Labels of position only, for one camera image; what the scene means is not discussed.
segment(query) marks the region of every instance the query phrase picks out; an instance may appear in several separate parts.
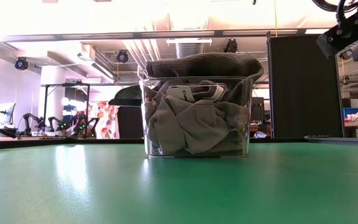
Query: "box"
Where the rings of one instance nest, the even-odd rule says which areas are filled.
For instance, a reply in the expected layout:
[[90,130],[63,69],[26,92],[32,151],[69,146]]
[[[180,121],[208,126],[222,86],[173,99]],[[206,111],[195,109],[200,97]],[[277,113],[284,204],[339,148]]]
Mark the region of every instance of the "box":
[[253,80],[171,77],[140,81],[150,157],[246,156]]

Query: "security camera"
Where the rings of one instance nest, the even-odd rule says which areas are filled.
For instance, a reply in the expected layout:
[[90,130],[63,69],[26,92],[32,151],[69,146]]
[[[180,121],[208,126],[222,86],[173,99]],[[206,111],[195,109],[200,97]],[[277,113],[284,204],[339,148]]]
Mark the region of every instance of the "security camera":
[[119,63],[125,63],[128,61],[128,54],[126,50],[120,50],[117,55],[117,61]]
[[236,53],[238,51],[237,42],[235,39],[231,38],[225,48],[223,49],[223,52],[230,52],[230,53]]
[[29,68],[29,63],[25,57],[19,57],[15,63],[15,68],[18,70],[26,70]]

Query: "black panel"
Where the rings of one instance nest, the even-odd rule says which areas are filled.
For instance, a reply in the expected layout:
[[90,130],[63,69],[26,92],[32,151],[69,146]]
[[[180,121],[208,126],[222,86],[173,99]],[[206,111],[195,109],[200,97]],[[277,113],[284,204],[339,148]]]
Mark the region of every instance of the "black panel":
[[317,35],[268,40],[274,138],[343,137],[336,59],[327,59]]
[[252,97],[251,121],[264,121],[265,101],[263,97]]
[[86,94],[81,90],[76,90],[75,88],[65,88],[65,97],[69,100],[76,100],[82,102],[86,101]]
[[138,106],[120,106],[117,113],[120,139],[143,138],[142,109]]

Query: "pillar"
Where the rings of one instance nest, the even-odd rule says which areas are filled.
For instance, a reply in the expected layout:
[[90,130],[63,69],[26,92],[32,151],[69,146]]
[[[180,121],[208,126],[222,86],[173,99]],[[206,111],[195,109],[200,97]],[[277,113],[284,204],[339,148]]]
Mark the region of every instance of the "pillar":
[[[66,81],[66,70],[60,67],[45,66],[41,71],[41,85],[45,84],[62,84]],[[64,87],[58,86],[54,89],[54,86],[48,88],[48,100],[47,100],[47,117],[55,116],[58,119],[63,119],[63,105],[62,99],[65,97]],[[39,110],[38,117],[44,116],[44,103],[45,103],[45,87],[40,88],[39,98]]]

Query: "ceiling beam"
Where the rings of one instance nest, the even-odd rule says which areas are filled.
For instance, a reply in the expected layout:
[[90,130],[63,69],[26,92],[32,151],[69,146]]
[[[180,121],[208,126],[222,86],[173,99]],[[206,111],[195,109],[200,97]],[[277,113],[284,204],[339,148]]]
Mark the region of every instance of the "ceiling beam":
[[[298,35],[299,29],[277,29],[278,36]],[[42,42],[58,40],[133,40],[133,39],[174,39],[174,38],[214,38],[214,37],[266,37],[268,29],[242,30],[168,30],[145,32],[112,32],[100,34],[55,34],[45,35],[7,35],[0,42]]]
[[71,60],[68,60],[65,57],[62,57],[61,55],[55,53],[55,52],[51,52],[48,51],[47,55],[49,58],[53,59],[54,61],[58,62],[61,65],[68,65],[65,68],[68,68],[78,74],[80,74],[82,77],[86,78],[86,75],[88,74],[86,71],[82,70],[80,67],[76,66],[73,64],[73,62]]

